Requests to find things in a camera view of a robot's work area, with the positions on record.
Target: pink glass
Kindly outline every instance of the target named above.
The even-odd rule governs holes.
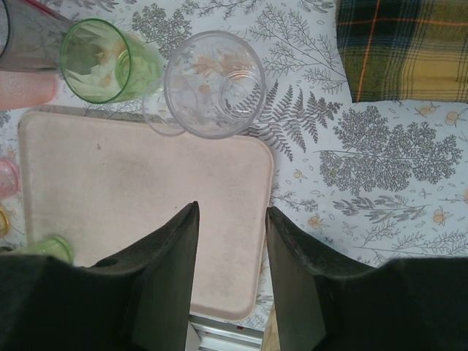
[[[0,110],[42,105],[56,92],[55,75],[0,71]]]
[[[20,171],[9,159],[0,158],[0,200],[15,195],[20,189]]]

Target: plaid fabric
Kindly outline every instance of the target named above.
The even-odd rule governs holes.
[[[468,102],[468,0],[340,0],[338,50],[353,102]]]

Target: floral pattern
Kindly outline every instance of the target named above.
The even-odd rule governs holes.
[[[271,204],[300,228],[368,265],[394,257],[468,255],[467,106],[418,101],[352,104],[336,50],[336,0],[42,0],[77,20],[101,17],[167,59],[187,37],[219,29],[257,51],[267,73],[262,113],[245,135],[270,146]],[[90,105],[62,83],[42,110],[141,122],[140,102]],[[0,112],[0,150],[18,160],[26,110]],[[26,242],[20,195],[2,205]],[[263,253],[257,308],[236,323],[265,328],[273,293]]]

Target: tree print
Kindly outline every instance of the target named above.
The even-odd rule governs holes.
[[[293,161],[294,155],[289,141],[297,144],[305,153],[307,147],[304,132],[311,135],[317,143],[317,125],[328,128],[327,120],[334,120],[342,104],[326,102],[323,97],[317,100],[312,92],[305,102],[302,89],[299,89],[299,94],[294,100],[292,86],[289,86],[283,98],[275,104],[278,86],[276,81],[266,94],[260,116],[242,134],[264,140],[270,147],[282,152]]]
[[[375,106],[343,113],[333,130],[344,150],[319,151],[320,174],[328,186],[358,196],[376,187],[406,189],[411,177],[437,184],[455,174],[461,158],[455,135],[436,141],[436,130],[427,122],[406,129],[401,124],[390,129],[387,122]]]
[[[186,0],[182,5],[182,11],[186,15],[205,17],[212,15],[214,10],[222,10],[223,20],[234,16],[236,9],[242,9],[245,15],[254,12],[265,0],[207,0],[202,4],[196,0]]]
[[[333,203],[335,204],[334,208],[341,210],[345,216],[355,216],[364,212],[366,213],[364,216],[373,223],[381,223],[389,219],[396,219],[397,222],[409,219],[413,221],[427,214],[424,209],[427,205],[410,206],[408,199],[401,195],[395,195],[395,197],[381,195],[376,200],[357,197],[351,201],[342,200]]]
[[[145,6],[141,13],[133,14],[132,29],[138,31],[147,43],[158,44],[165,59],[169,59],[174,50],[192,35],[190,21],[184,18],[180,9],[168,18],[166,10],[156,4]]]
[[[323,91],[336,93],[347,82],[341,72],[338,50],[327,36],[313,38],[309,23],[299,12],[278,10],[267,4],[249,28],[255,40],[273,40],[270,56],[263,59],[273,76],[303,71],[303,78]]]

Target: drinking glass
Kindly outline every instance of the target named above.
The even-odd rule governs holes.
[[[162,135],[187,131],[206,139],[238,134],[262,110],[265,72],[252,47],[234,34],[190,37],[167,63],[163,88],[150,85],[142,112]]]
[[[76,23],[61,47],[67,85],[93,104],[140,98],[163,74],[157,50],[97,18]]]
[[[58,72],[72,22],[35,0],[0,0],[0,69]]]

